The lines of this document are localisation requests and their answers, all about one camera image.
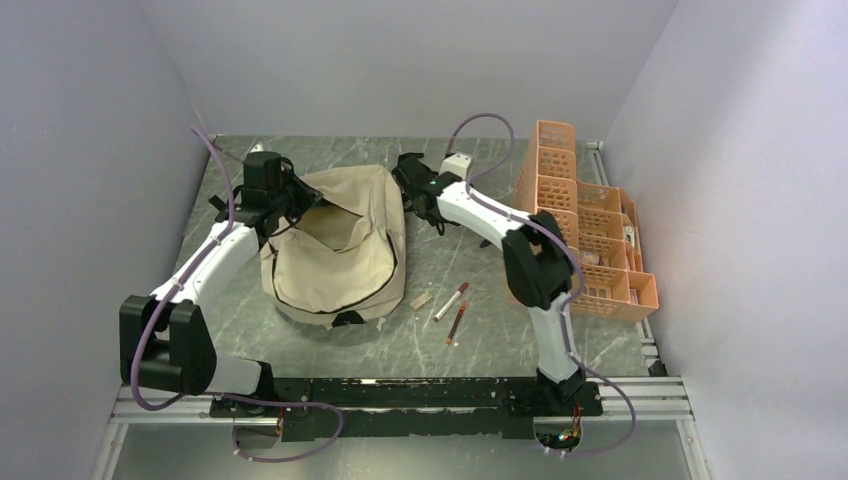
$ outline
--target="white wall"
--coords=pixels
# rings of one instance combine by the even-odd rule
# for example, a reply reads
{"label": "white wall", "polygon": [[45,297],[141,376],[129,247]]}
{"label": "white wall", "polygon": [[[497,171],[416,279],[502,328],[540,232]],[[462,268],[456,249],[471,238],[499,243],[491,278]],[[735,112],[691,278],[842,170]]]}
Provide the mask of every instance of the white wall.
{"label": "white wall", "polygon": [[448,136],[496,111],[597,140],[677,0],[139,3],[210,131]]}
{"label": "white wall", "polygon": [[683,0],[606,143],[716,479],[848,473],[848,4]]}
{"label": "white wall", "polygon": [[204,162],[131,0],[0,4],[0,477],[88,478],[118,308],[173,268]]}

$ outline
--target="small beige object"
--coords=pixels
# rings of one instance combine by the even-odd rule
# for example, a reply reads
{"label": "small beige object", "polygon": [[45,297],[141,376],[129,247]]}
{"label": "small beige object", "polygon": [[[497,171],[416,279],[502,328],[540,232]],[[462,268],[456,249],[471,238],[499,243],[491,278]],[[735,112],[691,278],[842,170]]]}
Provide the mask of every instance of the small beige object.
{"label": "small beige object", "polygon": [[422,305],[429,302],[432,298],[433,296],[430,295],[430,291],[428,290],[422,293],[421,295],[418,295],[418,298],[413,300],[412,303],[409,304],[409,306],[411,306],[413,310],[418,310],[419,308],[421,308]]}

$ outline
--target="bag strap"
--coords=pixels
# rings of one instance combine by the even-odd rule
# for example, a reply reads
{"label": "bag strap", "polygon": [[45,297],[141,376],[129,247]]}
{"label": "bag strap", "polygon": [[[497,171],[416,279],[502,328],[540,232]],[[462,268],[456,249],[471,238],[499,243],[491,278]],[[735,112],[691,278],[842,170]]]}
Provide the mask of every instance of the bag strap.
{"label": "bag strap", "polygon": [[348,310],[347,312],[336,315],[336,318],[333,320],[333,328],[343,327],[345,325],[362,325],[363,323],[365,323],[365,319],[362,318],[362,315],[356,313],[355,310]]}

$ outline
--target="orange crate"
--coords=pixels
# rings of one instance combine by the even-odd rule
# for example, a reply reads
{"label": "orange crate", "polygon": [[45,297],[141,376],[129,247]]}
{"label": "orange crate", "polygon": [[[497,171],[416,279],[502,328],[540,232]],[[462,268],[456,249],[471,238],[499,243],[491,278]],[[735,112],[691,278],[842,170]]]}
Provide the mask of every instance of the orange crate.
{"label": "orange crate", "polygon": [[567,178],[554,178],[545,175],[538,175],[536,180],[536,206],[538,208],[555,208],[577,213],[577,182]]}
{"label": "orange crate", "polygon": [[657,282],[650,273],[583,265],[583,275],[586,286],[571,304],[574,313],[638,322],[659,308]]}
{"label": "orange crate", "polygon": [[596,237],[624,240],[624,215],[577,206],[577,224],[580,231]]}
{"label": "orange crate", "polygon": [[626,243],[623,240],[586,235],[580,232],[578,248],[581,252],[596,253],[600,257],[600,266],[622,270],[630,269],[628,265],[631,261],[628,258]]}
{"label": "orange crate", "polygon": [[539,175],[577,180],[577,157],[573,150],[538,147],[536,161],[539,164]]}
{"label": "orange crate", "polygon": [[639,237],[639,216],[636,214],[636,204],[633,203],[633,200],[630,200],[630,196],[627,195],[627,192],[623,188],[619,188],[618,190],[619,197],[621,198],[621,211],[630,221],[630,225],[636,230],[636,253],[639,254],[641,263],[642,239]]}
{"label": "orange crate", "polygon": [[587,208],[621,212],[621,195],[615,187],[577,182],[577,202]]}
{"label": "orange crate", "polygon": [[[577,181],[575,140],[571,125],[536,122],[515,185],[513,207],[551,213],[578,259],[579,251],[600,257],[601,265],[581,262],[586,288],[572,303],[572,311],[639,321],[659,303],[656,279],[642,272],[636,206],[623,189]],[[625,238],[626,226],[635,229],[635,248]],[[507,298],[515,301],[509,287]]]}
{"label": "orange crate", "polygon": [[619,310],[628,305],[630,288],[627,283],[627,272],[617,268],[581,265],[583,278],[586,281],[583,294],[571,304],[571,311],[614,317]]}
{"label": "orange crate", "polygon": [[567,123],[539,120],[536,122],[536,144],[540,147],[553,147],[574,151],[577,137],[574,127]]}

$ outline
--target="black zipper trim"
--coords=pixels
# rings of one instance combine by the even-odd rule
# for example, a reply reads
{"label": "black zipper trim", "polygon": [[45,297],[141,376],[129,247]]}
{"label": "black zipper trim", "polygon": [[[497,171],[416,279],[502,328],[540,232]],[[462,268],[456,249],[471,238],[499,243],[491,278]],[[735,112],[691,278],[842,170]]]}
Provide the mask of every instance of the black zipper trim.
{"label": "black zipper trim", "polygon": [[388,232],[386,232],[386,238],[389,240],[389,248],[392,250],[392,262],[393,262],[393,263],[392,263],[392,274],[391,274],[391,275],[389,275],[388,280],[386,280],[386,281],[385,281],[385,283],[383,283],[382,285],[380,285],[380,288],[378,288],[377,290],[374,290],[373,292],[369,293],[367,296],[362,297],[362,299],[357,300],[356,302],[353,302],[353,303],[351,303],[351,304],[349,304],[349,305],[345,305],[345,306],[343,306],[343,307],[339,307],[339,308],[337,308],[336,310],[333,310],[332,312],[323,312],[323,311],[322,311],[322,312],[310,312],[309,310],[304,310],[304,309],[302,309],[302,308],[295,307],[294,305],[290,305],[290,304],[288,304],[288,303],[284,302],[284,301],[280,298],[280,294],[277,292],[277,284],[276,284],[276,282],[274,282],[274,277],[275,277],[275,276],[276,276],[276,274],[277,274],[277,254],[278,254],[279,252],[278,252],[278,250],[277,250],[276,248],[274,248],[274,246],[273,246],[273,245],[271,245],[271,243],[270,243],[270,242],[268,242],[268,246],[269,246],[269,247],[271,247],[271,252],[272,252],[272,254],[273,254],[273,256],[274,256],[274,261],[273,261],[273,263],[271,264],[271,289],[272,289],[272,290],[274,290],[274,296],[275,296],[275,297],[277,297],[277,301],[278,301],[278,302],[282,303],[283,305],[285,305],[285,306],[287,306],[287,307],[290,307],[290,308],[293,308],[293,309],[295,309],[295,310],[299,310],[299,311],[301,311],[301,312],[305,312],[305,313],[312,313],[312,314],[315,314],[315,315],[329,315],[329,314],[333,314],[333,313],[340,313],[340,312],[342,312],[342,311],[344,311],[344,310],[347,310],[347,309],[349,309],[349,308],[351,308],[351,307],[355,307],[356,305],[359,305],[359,304],[361,304],[361,303],[365,302],[366,300],[368,300],[369,298],[373,297],[374,295],[377,295],[378,293],[380,293],[380,291],[381,291],[381,290],[383,290],[384,288],[386,288],[386,285],[388,285],[388,284],[389,284],[389,282],[391,282],[391,281],[392,281],[392,279],[393,279],[393,278],[395,278],[395,273],[397,273],[397,264],[398,264],[398,261],[397,261],[397,252],[395,252],[395,244],[394,244],[394,242],[392,242],[392,236],[391,236],[391,235],[389,235],[389,233],[388,233]]}

